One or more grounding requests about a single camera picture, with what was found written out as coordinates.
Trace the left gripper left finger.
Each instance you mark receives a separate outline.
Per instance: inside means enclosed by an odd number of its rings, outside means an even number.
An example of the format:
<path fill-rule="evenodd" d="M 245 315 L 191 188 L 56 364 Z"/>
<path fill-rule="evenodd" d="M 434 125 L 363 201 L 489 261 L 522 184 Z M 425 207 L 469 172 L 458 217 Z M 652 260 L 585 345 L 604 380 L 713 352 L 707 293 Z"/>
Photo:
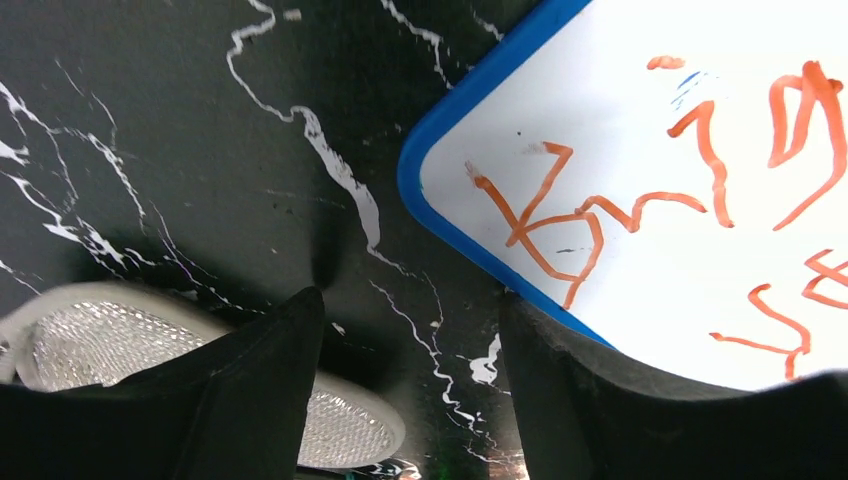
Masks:
<path fill-rule="evenodd" d="M 50 392 L 29 358 L 38 321 L 81 301 L 168 320 L 203 344 L 118 383 Z M 291 479 L 325 307 L 308 287 L 229 330 L 182 299 L 130 286 L 62 286 L 1 324 L 5 479 Z"/>

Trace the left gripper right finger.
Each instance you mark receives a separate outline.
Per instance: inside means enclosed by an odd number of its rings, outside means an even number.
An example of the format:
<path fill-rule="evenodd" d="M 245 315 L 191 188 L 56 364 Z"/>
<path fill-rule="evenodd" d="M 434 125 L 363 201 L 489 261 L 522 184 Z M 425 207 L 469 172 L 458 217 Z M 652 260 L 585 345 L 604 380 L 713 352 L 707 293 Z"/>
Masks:
<path fill-rule="evenodd" d="M 499 335 L 534 479 L 843 479 L 847 376 L 743 392 L 633 360 L 516 294 Z"/>

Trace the blue framed whiteboard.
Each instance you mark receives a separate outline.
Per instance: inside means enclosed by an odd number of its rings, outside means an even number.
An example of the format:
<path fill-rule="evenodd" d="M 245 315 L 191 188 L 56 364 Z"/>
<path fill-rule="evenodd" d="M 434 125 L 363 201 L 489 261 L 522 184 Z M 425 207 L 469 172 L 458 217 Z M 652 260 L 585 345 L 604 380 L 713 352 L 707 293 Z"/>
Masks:
<path fill-rule="evenodd" d="M 847 366 L 847 5 L 545 1 L 415 127 L 413 216 L 568 327 L 761 390 Z"/>

